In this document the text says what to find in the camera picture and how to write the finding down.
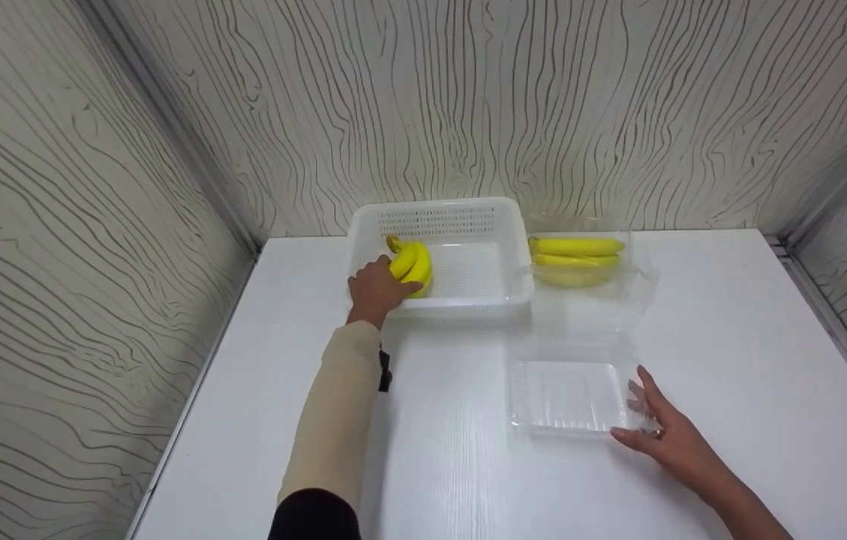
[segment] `white plastic basket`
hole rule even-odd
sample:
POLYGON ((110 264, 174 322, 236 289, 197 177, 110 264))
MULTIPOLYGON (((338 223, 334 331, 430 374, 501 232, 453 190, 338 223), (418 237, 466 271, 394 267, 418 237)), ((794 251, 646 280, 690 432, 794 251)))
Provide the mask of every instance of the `white plastic basket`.
POLYGON ((393 316, 486 318, 516 314, 533 297, 526 228, 505 197, 366 205, 353 215, 353 274, 381 254, 386 235, 427 245, 433 281, 425 298, 409 298, 393 316))

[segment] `table surface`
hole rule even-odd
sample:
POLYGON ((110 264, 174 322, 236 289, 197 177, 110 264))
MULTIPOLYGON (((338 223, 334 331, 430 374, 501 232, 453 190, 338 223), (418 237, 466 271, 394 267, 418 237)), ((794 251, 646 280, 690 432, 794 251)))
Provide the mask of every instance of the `table surface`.
MULTIPOLYGON (((847 365, 763 237, 633 242, 660 274, 635 342, 661 389, 794 537, 847 538, 847 365)), ((137 539, 266 535, 320 354, 348 309, 348 253, 345 238, 266 244, 137 539)), ((700 500, 612 440, 515 436, 501 331, 393 328, 365 537, 725 537, 700 500)))

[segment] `bananas in container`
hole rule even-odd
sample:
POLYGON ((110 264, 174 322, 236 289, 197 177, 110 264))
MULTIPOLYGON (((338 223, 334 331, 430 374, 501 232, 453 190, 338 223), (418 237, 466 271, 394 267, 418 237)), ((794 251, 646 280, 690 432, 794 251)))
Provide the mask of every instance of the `bananas in container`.
POLYGON ((389 272, 402 283, 419 281, 423 288, 410 294, 410 298, 426 295, 433 281, 433 265, 430 264, 430 250, 423 242, 403 242, 394 235, 386 236, 386 246, 396 256, 389 261, 389 272))
POLYGON ((626 247, 602 237, 530 237, 529 243, 534 274, 554 287, 591 287, 612 280, 626 247))

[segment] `hand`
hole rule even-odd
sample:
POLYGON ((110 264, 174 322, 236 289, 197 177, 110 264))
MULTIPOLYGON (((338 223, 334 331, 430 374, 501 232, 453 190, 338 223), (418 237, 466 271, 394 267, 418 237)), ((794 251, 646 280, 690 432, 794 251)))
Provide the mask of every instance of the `hand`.
POLYGON ((358 270, 348 284, 353 307, 347 322, 366 321, 377 329, 383 328, 383 321, 390 311, 407 296, 423 288, 423 283, 418 281, 400 283, 396 280, 389 272, 389 257, 385 255, 358 270))
POLYGON ((650 372, 639 366, 636 373, 643 382, 643 388, 630 380, 629 389, 637 399, 628 400, 629 407, 656 418, 663 432, 654 437, 642 431, 613 427, 613 438, 656 459, 664 470, 707 503, 729 485, 738 483, 739 479, 713 451, 697 427, 663 397, 650 372))

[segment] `banana bunch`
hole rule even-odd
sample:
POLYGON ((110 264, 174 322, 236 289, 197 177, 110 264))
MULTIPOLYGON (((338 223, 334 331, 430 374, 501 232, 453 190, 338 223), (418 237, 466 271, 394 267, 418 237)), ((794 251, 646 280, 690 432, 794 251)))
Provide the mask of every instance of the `banana bunch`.
POLYGON ((386 246, 396 255, 389 261, 389 272, 404 284, 419 281, 423 288, 410 294, 410 298, 423 297, 433 280, 430 250, 422 242, 402 242, 394 235, 386 236, 386 246))
POLYGON ((626 245, 615 238, 530 237, 536 276, 555 287, 591 287, 610 281, 626 245))

